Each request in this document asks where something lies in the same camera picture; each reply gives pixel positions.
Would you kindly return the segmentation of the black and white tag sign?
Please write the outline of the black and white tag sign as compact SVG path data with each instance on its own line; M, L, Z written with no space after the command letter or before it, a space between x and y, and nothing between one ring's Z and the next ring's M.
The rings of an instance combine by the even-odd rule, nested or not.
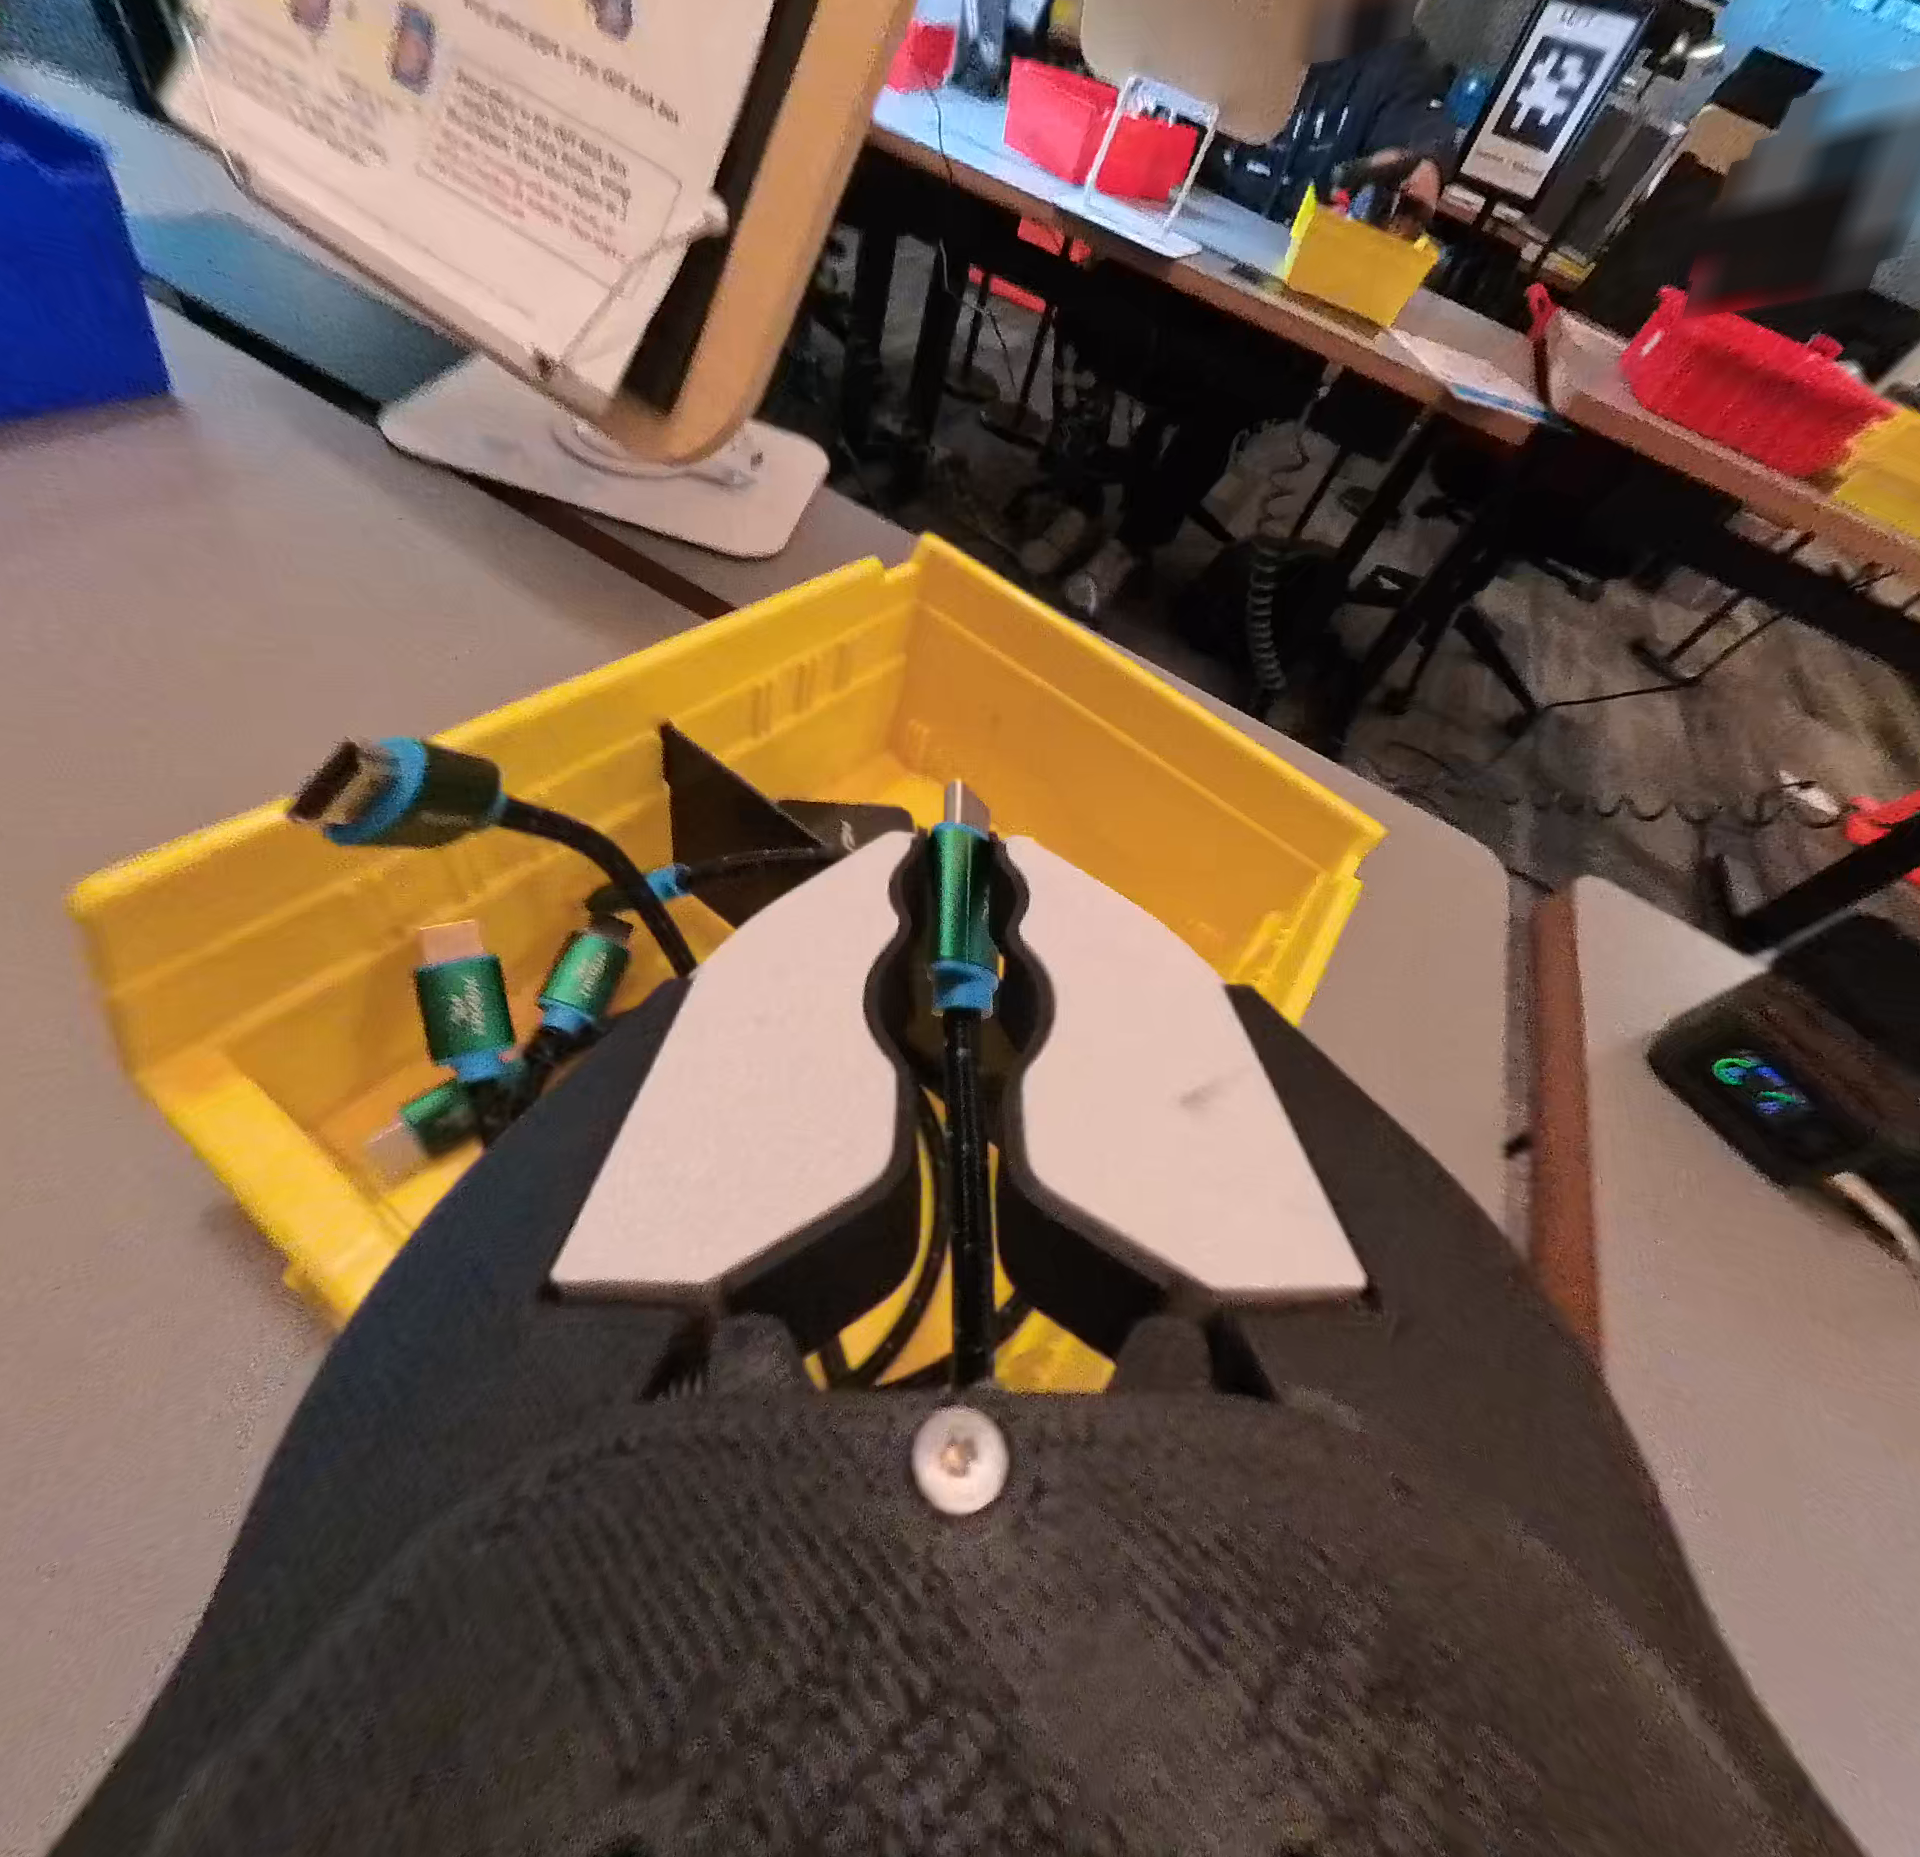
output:
M1457 181L1520 210L1542 199L1631 68L1650 0L1535 0L1461 145Z

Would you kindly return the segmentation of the red woven basket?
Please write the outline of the red woven basket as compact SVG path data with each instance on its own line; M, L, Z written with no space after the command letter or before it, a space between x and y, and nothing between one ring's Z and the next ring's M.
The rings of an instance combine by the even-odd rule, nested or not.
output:
M1741 314L1695 313L1674 286L1625 346L1619 377L1650 415L1786 478L1836 473L1893 415L1824 335L1796 341Z

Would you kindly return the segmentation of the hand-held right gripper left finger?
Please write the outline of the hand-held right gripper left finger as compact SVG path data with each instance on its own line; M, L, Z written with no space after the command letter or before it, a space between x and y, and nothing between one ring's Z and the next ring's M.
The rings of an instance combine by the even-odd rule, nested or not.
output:
M874 980L912 831L741 924L691 977L550 1270L564 1300L853 1325L919 1247L918 1085Z

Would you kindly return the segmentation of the black bin divider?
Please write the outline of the black bin divider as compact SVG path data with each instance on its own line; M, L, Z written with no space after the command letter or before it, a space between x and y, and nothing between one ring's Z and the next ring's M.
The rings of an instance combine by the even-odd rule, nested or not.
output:
M808 831L679 726L661 724L658 742L680 890L729 927L841 859L839 845Z

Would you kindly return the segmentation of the wooden document stand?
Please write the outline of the wooden document stand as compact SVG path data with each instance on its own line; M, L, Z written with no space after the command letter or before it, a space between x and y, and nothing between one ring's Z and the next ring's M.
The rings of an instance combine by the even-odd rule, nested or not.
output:
M181 62L183 4L174 60L160 84L167 120L163 97ZM731 208L728 229L689 247L602 406L565 399L562 382L532 380L452 339L227 173L260 208L465 349L459 366L380 410L378 429L393 449L683 544L765 559L798 530L829 461L793 432L756 420L756 412L803 313L914 6L918 0L776 0L719 170L721 204Z
M1084 0L1080 48L1091 74L1116 82L1116 105L1083 179L1075 214L1159 262L1194 257L1197 243L1182 235L1182 213L1216 135L1268 139L1291 113L1307 66L1349 48L1349 30L1367 4ZM1159 213L1100 188L1120 128L1146 113L1199 130Z

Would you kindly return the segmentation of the long brown-edged table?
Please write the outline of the long brown-edged table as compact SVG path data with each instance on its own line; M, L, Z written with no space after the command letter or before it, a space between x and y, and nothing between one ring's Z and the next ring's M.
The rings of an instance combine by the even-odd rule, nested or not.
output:
M1501 362L1520 362L1530 351L1522 335L1492 319L1418 291L1391 330L1375 330L1354 317L1289 292L1278 282L1283 230L1224 199L1204 196L1184 219L1201 236L1184 262L1159 262L1075 214L1080 192L1003 149L1003 105L956 92L926 96L880 94L866 149L878 157L921 170L956 197L984 210L1031 219L1059 232L1064 245L1084 243L1096 262L1111 262L1175 291L1289 346L1311 349L1343 372L1365 378L1426 410L1437 410L1461 429L1520 446L1538 424L1468 406L1401 354L1388 335L1421 335L1471 349ZM1554 368L1576 415L1601 418L1601 435L1637 446L1662 469L1686 472L1735 495L1753 514L1796 530L1812 530L1831 549L1915 575L1915 539L1836 505L1809 482L1764 469L1667 420L1652 418L1619 380L1615 341L1587 323L1569 322L1548 335Z

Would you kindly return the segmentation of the black device with glowing display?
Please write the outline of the black device with glowing display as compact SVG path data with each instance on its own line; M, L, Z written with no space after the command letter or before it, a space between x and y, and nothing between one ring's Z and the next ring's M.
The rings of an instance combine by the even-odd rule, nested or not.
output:
M1860 1029L1764 971L1673 1018L1647 1044L1647 1067L1781 1187L1860 1177L1915 1199L1918 1073L1903 1033Z

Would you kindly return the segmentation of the printed instruction sheet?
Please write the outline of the printed instruction sheet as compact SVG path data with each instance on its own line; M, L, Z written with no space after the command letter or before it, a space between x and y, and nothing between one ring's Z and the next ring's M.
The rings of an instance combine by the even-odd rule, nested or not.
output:
M186 0L174 124L507 368L613 399L695 241L776 0Z

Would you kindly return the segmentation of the blue plastic bin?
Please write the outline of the blue plastic bin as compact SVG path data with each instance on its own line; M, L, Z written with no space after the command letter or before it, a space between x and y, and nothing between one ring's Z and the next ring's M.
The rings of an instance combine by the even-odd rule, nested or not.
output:
M102 145L2 94L2 422L170 394Z

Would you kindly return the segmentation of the white paper sheet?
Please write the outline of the white paper sheet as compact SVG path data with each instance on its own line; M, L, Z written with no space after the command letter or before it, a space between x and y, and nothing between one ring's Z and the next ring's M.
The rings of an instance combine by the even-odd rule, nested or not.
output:
M1501 362L1421 335L1397 330L1388 337L1409 362L1446 389L1453 406L1511 415L1527 424L1554 418L1532 351L1520 362Z

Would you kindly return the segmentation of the black bar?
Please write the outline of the black bar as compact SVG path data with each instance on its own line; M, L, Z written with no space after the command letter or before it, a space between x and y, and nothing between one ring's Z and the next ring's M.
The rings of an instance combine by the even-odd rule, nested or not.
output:
M1731 913L1725 939L1750 956L1776 952L1860 910L1915 869L1918 816L1913 813L1879 841L1857 847L1845 861L1813 871L1756 910Z

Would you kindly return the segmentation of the small yellow plastic bin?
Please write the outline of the small yellow plastic bin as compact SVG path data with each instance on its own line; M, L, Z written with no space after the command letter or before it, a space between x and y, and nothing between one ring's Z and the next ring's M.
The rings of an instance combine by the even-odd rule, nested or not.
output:
M1831 501L1892 530L1918 537L1918 412L1892 406L1863 429L1836 472Z
M1399 323L1443 254L1428 232L1407 239L1379 230L1307 191L1289 229L1278 282L1292 295L1383 333Z

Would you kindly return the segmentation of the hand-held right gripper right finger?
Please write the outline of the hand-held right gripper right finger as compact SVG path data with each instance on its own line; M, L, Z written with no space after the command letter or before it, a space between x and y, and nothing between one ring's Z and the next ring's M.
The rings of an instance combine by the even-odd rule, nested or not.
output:
M1031 838L999 842L997 1252L1057 1325L1211 1323L1370 1289L1268 1076L1257 995Z

